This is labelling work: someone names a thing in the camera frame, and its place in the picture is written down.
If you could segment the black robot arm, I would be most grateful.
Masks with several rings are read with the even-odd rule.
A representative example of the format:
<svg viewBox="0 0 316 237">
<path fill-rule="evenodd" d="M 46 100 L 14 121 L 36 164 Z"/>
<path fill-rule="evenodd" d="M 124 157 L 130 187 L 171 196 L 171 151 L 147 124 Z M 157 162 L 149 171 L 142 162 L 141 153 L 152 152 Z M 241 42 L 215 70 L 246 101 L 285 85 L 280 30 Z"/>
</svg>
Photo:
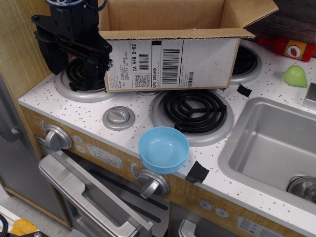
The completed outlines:
<svg viewBox="0 0 316 237">
<path fill-rule="evenodd" d="M 103 87 L 112 66 L 112 46 L 98 31 L 99 12 L 106 3 L 96 0 L 48 0 L 51 15 L 33 15 L 36 39 L 50 71 L 63 70 L 70 88 L 97 90 Z"/>
</svg>

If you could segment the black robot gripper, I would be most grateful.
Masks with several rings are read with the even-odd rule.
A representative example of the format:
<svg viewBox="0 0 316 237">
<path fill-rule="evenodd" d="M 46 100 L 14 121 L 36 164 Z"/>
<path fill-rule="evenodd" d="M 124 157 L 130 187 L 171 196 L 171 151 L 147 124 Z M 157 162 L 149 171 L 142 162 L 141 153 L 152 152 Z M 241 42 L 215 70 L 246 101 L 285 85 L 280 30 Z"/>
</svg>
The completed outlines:
<svg viewBox="0 0 316 237">
<path fill-rule="evenodd" d="M 33 15 L 35 36 L 49 70 L 58 75 L 68 55 L 84 61 L 86 89 L 105 87 L 106 71 L 112 67 L 112 46 L 98 30 L 99 12 L 105 4 L 49 4 L 50 15 Z"/>
</svg>

